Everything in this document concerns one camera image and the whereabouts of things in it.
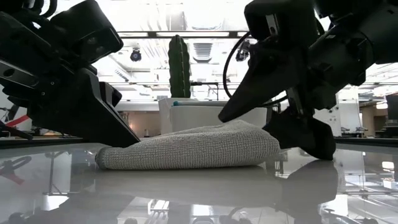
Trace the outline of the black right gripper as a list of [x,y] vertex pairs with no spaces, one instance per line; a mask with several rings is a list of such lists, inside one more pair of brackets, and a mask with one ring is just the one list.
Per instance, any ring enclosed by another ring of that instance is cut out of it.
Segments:
[[373,64],[373,44],[361,31],[331,30],[321,37],[306,35],[296,45],[257,43],[249,49],[249,68],[218,118],[228,122],[287,90],[289,106],[273,112],[264,130],[281,149],[299,147],[331,161],[336,142],[331,127],[314,118],[315,109],[336,105],[346,85],[364,83]]

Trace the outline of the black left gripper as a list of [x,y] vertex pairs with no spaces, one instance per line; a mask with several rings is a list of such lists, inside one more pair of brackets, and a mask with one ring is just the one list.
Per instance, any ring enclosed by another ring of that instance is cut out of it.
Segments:
[[139,138],[115,106],[122,94],[86,68],[78,71],[78,18],[61,12],[48,20],[33,12],[1,13],[1,73],[6,93],[30,105],[32,124],[113,147]]

